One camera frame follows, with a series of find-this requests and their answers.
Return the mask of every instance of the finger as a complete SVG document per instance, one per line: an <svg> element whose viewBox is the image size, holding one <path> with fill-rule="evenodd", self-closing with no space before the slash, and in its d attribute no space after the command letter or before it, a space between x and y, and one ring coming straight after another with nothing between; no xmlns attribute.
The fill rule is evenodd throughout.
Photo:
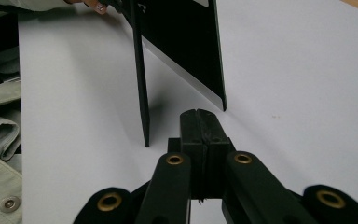
<svg viewBox="0 0 358 224"><path fill-rule="evenodd" d="M102 4L102 3L100 3L100 2L98 2L98 3L97 3L97 6L94 8L94 10L95 10L96 12L98 12L99 14L103 15L103 14L106 13L107 6L104 5L104 4Z"/></svg>
<svg viewBox="0 0 358 224"><path fill-rule="evenodd" d="M100 3L98 0L84 0L84 3L99 14L106 13L107 6Z"/></svg>

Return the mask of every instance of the metal ring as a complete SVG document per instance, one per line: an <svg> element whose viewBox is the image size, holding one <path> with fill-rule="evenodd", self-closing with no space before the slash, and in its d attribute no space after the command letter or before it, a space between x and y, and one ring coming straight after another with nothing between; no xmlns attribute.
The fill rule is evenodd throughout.
<svg viewBox="0 0 358 224"><path fill-rule="evenodd" d="M237 154L235 155L234 160L239 163L248 164L252 162L252 157L246 154Z"/></svg>
<svg viewBox="0 0 358 224"><path fill-rule="evenodd" d="M335 202L326 199L325 196L333 197L335 199ZM319 199L321 203L324 203L327 206L338 208L338 209L345 207L345 201L333 191L321 189L318 192L316 192L316 197Z"/></svg>
<svg viewBox="0 0 358 224"><path fill-rule="evenodd" d="M183 162L183 158L178 155L172 155L167 158L166 162L170 165L179 165Z"/></svg>
<svg viewBox="0 0 358 224"><path fill-rule="evenodd" d="M107 199L113 199L115 200L113 203L107 203ZM121 196L116 192L106 193L100 201L98 201L97 206L98 209L100 209L103 212L109 212L116 208L118 208L121 205L122 199Z"/></svg>

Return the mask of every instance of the brass grommet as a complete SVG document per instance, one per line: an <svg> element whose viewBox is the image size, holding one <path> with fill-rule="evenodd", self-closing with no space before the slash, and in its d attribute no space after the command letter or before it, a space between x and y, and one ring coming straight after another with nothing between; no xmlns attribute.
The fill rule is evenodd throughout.
<svg viewBox="0 0 358 224"><path fill-rule="evenodd" d="M326 196L332 197L334 201L327 199ZM324 203L327 206L337 209L345 207L345 201L333 191L321 189L316 192L316 197L321 203Z"/></svg>
<svg viewBox="0 0 358 224"><path fill-rule="evenodd" d="M106 193L100 201L98 201L97 206L103 212L109 212L113 209L118 208L121 205L121 196L116 192Z"/></svg>
<svg viewBox="0 0 358 224"><path fill-rule="evenodd" d="M183 162L183 158L178 155L172 155L167 158L166 162L170 165L179 165L180 163Z"/></svg>
<svg viewBox="0 0 358 224"><path fill-rule="evenodd" d="M4 198L0 204L0 210L3 213L12 213L16 211L21 204L21 200L16 196L9 196Z"/></svg>
<svg viewBox="0 0 358 224"><path fill-rule="evenodd" d="M248 164L252 162L252 157L246 154L237 154L235 155L234 160L239 163Z"/></svg>

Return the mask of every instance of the white table surface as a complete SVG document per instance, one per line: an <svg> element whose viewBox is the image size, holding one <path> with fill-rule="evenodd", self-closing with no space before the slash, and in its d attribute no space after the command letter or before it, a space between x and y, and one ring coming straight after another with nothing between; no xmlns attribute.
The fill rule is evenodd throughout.
<svg viewBox="0 0 358 224"><path fill-rule="evenodd" d="M221 111L145 50L149 148L131 28L83 5L19 22L23 221L72 223L100 189L149 180L179 115L219 118L289 189L325 184L358 201L358 9L340 1L219 1L227 105ZM225 223L220 202L191 223Z"/></svg>

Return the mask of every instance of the snap button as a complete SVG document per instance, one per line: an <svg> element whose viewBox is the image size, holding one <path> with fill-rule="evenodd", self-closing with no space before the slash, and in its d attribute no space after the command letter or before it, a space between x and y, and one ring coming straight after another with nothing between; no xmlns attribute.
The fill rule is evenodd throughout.
<svg viewBox="0 0 358 224"><path fill-rule="evenodd" d="M20 207L20 204L20 198L16 196L9 196L2 200L0 209L3 213L12 213Z"/></svg>

